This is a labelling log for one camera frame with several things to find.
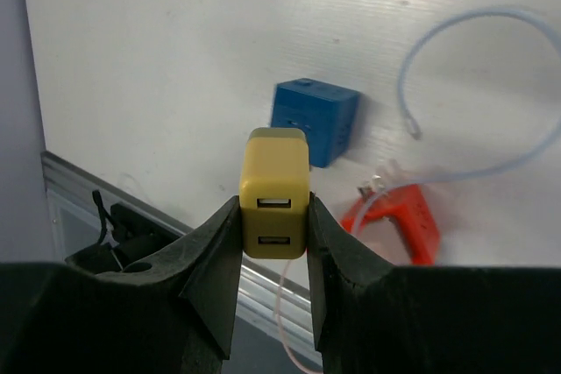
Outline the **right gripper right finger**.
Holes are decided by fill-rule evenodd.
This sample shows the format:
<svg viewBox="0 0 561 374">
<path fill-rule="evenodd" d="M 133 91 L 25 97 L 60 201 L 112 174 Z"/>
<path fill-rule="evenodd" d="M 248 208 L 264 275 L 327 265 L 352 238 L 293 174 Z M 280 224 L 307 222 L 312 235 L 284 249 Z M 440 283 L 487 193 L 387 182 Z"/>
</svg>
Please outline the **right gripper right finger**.
<svg viewBox="0 0 561 374">
<path fill-rule="evenodd" d="M 325 372 L 559 372 L 559 269 L 392 265 L 316 197 L 308 222 Z"/>
</svg>

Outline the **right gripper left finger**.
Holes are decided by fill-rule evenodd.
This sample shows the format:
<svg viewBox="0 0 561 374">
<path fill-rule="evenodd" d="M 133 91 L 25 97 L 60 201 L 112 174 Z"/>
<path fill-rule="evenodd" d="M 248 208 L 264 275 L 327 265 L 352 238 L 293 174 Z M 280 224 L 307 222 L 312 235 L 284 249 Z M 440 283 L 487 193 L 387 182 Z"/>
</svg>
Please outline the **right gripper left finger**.
<svg viewBox="0 0 561 374">
<path fill-rule="evenodd" d="M 229 199 L 121 272 L 1 267 L 4 373 L 218 373 L 231 354 L 243 254 Z"/>
</svg>

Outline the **red cube socket adapter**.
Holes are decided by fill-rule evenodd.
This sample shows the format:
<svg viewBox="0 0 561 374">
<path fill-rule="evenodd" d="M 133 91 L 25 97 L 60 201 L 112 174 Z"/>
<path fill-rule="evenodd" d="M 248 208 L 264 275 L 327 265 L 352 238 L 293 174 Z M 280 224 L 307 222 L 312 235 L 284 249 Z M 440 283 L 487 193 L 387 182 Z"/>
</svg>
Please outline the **red cube socket adapter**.
<svg viewBox="0 0 561 374">
<path fill-rule="evenodd" d="M 359 218 L 359 211 L 374 196 L 374 191 L 363 194 L 343 215 L 340 220 L 342 227 L 357 236 L 352 232 L 356 222 L 362 230 L 367 224 L 388 218 L 396 223 L 412 264 L 433 265 L 437 260 L 441 237 L 421 187 L 414 184 L 384 193 Z"/>
</svg>

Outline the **yellow plug adapter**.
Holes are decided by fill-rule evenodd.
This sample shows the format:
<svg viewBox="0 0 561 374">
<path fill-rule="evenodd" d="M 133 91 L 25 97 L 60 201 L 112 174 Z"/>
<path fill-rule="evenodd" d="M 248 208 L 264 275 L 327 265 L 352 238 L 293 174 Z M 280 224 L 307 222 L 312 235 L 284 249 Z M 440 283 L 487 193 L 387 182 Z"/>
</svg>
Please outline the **yellow plug adapter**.
<svg viewBox="0 0 561 374">
<path fill-rule="evenodd" d="M 262 127 L 245 146 L 239 182 L 244 252 L 296 259 L 306 250 L 309 147 L 302 130 Z"/>
</svg>

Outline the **blue cube socket adapter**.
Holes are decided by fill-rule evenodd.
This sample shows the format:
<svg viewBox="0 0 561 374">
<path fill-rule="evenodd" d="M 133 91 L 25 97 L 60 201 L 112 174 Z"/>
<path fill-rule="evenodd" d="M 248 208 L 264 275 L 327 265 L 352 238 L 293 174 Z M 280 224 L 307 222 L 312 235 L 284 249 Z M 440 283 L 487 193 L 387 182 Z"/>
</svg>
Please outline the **blue cube socket adapter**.
<svg viewBox="0 0 561 374">
<path fill-rule="evenodd" d="M 301 78 L 275 86 L 270 125 L 297 128 L 309 145 L 309 163 L 325 168 L 350 143 L 361 93 L 323 81 Z"/>
</svg>

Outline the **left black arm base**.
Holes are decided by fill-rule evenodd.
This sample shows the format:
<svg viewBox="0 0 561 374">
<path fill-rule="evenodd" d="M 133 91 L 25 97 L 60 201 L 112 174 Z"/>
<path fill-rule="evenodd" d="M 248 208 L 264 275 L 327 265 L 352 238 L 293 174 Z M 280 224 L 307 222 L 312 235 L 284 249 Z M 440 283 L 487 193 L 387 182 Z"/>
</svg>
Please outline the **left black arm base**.
<svg viewBox="0 0 561 374">
<path fill-rule="evenodd" d="M 65 263 L 88 273 L 121 272 L 127 266 L 161 250 L 179 236 L 122 202 L 107 209 L 99 190 L 92 192 L 101 223 L 94 244 L 65 258 Z"/>
</svg>

